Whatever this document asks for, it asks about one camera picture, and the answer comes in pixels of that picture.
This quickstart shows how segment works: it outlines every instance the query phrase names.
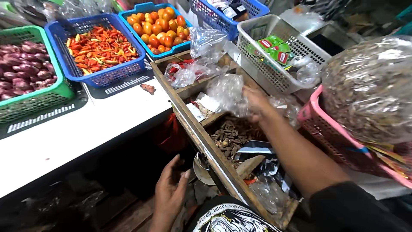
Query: hand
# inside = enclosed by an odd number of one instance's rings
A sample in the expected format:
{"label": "hand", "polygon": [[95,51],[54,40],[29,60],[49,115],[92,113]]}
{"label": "hand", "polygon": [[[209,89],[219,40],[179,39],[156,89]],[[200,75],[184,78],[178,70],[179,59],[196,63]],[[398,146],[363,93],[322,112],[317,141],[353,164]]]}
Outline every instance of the hand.
{"label": "hand", "polygon": [[258,90],[243,86],[243,95],[249,100],[249,107],[251,111],[250,120],[254,123],[259,122],[265,115],[267,110],[274,109],[269,103],[267,97]]}
{"label": "hand", "polygon": [[170,231],[176,217],[183,207],[187,181],[190,169],[181,173],[178,185],[172,180],[173,168],[176,167],[180,156],[175,156],[163,169],[156,184],[154,194],[154,212],[152,224],[148,231]]}

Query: blue plastic basket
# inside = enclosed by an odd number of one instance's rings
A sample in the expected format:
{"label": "blue plastic basket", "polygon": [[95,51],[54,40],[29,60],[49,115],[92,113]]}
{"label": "blue plastic basket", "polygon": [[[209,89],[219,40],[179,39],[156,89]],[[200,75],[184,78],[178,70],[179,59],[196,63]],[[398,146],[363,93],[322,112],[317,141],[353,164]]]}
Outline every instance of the blue plastic basket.
{"label": "blue plastic basket", "polygon": [[[139,58],[83,76],[82,70],[76,66],[74,57],[70,55],[66,47],[67,38],[88,32],[93,29],[93,26],[111,28],[110,24],[121,31],[127,38],[127,41],[136,49]],[[116,14],[99,14],[91,17],[69,19],[67,21],[54,21],[48,23],[44,28],[63,73],[69,80],[82,81],[95,88],[102,88],[145,70],[145,50]]]}
{"label": "blue plastic basket", "polygon": [[[240,3],[248,11],[250,19],[267,15],[269,8],[258,0],[240,0]],[[239,22],[229,19],[216,7],[210,5],[207,0],[190,0],[190,9],[199,18],[211,27],[221,30],[227,34],[227,39],[233,41],[239,35],[237,24]]]}
{"label": "blue plastic basket", "polygon": [[[168,51],[168,52],[163,52],[159,55],[155,55],[149,49],[149,47],[145,44],[145,42],[143,42],[143,40],[140,38],[140,36],[134,31],[133,27],[130,26],[130,24],[127,22],[127,17],[132,15],[132,14],[137,14],[137,13],[151,13],[153,11],[157,12],[159,9],[166,8],[166,7],[171,7],[175,11],[176,16],[180,15],[179,11],[172,4],[162,3],[162,4],[155,5],[152,2],[136,4],[134,6],[134,9],[123,11],[123,12],[119,13],[120,19],[127,26],[127,28],[134,34],[134,36],[137,38],[137,40],[140,42],[140,44],[144,47],[144,49],[149,54],[149,56],[151,56],[154,60],[157,60],[157,59],[160,59],[160,58],[163,58],[163,57],[168,57],[172,54],[176,54],[176,53],[179,53],[179,52],[189,50],[190,49],[190,41],[187,41],[187,42],[181,43],[179,45],[173,46],[171,48],[171,50]],[[186,21],[187,27],[192,27],[192,24],[187,19],[185,19],[185,21]]]}

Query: fingernail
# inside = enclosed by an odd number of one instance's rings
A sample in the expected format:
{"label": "fingernail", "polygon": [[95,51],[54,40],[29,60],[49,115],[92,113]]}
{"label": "fingernail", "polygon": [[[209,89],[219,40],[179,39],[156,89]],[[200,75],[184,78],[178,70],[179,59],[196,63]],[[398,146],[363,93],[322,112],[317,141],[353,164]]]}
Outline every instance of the fingernail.
{"label": "fingernail", "polygon": [[185,178],[189,179],[190,176],[190,169],[185,172]]}

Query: pink plastic basket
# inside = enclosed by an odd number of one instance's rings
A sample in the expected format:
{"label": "pink plastic basket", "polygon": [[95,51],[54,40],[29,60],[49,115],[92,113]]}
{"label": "pink plastic basket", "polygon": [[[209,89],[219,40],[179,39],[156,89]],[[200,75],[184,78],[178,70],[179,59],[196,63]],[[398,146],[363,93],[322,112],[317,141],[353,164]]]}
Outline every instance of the pink plastic basket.
{"label": "pink plastic basket", "polygon": [[348,132],[327,115],[319,106],[322,85],[311,95],[297,115],[300,125],[328,150],[336,161],[355,171],[392,178],[412,189],[412,182],[388,166],[375,160],[368,149],[352,138]]}

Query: white plastic basket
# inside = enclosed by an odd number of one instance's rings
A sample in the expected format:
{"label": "white plastic basket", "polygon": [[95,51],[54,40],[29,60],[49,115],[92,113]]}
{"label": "white plastic basket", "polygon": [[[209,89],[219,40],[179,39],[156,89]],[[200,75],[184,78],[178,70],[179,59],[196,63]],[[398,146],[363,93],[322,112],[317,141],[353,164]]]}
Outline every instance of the white plastic basket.
{"label": "white plastic basket", "polygon": [[[318,47],[306,36],[299,33],[291,25],[277,15],[266,15],[249,19],[237,25],[239,38],[237,47],[242,53],[242,59],[246,58],[256,67],[280,92],[293,93],[302,89],[302,85],[293,78],[288,71],[269,56],[256,42],[257,40],[276,35],[289,44],[295,55],[310,56],[319,65],[328,61],[331,56]],[[247,46],[251,44],[259,51],[261,56],[250,53]]]}

